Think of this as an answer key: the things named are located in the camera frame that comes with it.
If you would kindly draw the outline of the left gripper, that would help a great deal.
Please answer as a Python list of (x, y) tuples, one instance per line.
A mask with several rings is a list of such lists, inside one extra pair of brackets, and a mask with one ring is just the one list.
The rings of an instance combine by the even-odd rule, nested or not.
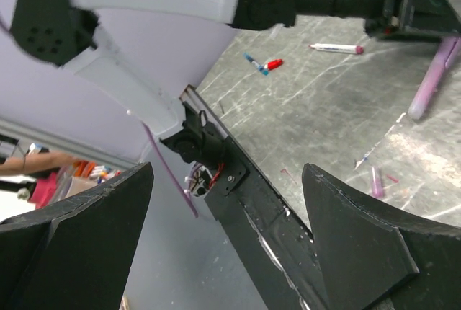
[(437, 41), (460, 36), (460, 16), (449, 0), (384, 0), (364, 31), (382, 41)]

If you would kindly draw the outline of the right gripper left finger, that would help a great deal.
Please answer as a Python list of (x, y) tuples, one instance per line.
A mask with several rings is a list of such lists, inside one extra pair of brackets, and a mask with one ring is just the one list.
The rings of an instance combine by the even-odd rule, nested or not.
[(118, 309), (153, 188), (150, 163), (1, 222), (2, 309)]

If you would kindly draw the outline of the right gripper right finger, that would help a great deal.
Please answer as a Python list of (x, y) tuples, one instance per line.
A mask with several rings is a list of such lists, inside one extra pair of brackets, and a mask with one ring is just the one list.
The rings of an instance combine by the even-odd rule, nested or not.
[(460, 228), (360, 192), (313, 164), (305, 204), (332, 309), (460, 308)]

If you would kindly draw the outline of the pink highlighter pen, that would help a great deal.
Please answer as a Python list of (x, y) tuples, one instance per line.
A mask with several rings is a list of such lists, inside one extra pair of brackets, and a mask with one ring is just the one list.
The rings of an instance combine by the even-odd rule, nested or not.
[(408, 115), (411, 119), (419, 120), (424, 115), (437, 85), (444, 73), (453, 64), (459, 52), (459, 37), (448, 37), (440, 42), (439, 48), (430, 63), (428, 71), (408, 108)]

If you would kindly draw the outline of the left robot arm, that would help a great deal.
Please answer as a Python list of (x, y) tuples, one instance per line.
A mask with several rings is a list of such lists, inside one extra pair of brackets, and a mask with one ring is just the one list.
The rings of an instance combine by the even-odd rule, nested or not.
[(448, 0), (4, 0), (1, 119), (67, 139), (68, 150), (134, 163), (134, 119), (186, 162), (225, 158), (183, 98), (238, 30), (293, 27), (300, 16), (364, 20), (370, 37), (430, 40), (460, 34)]

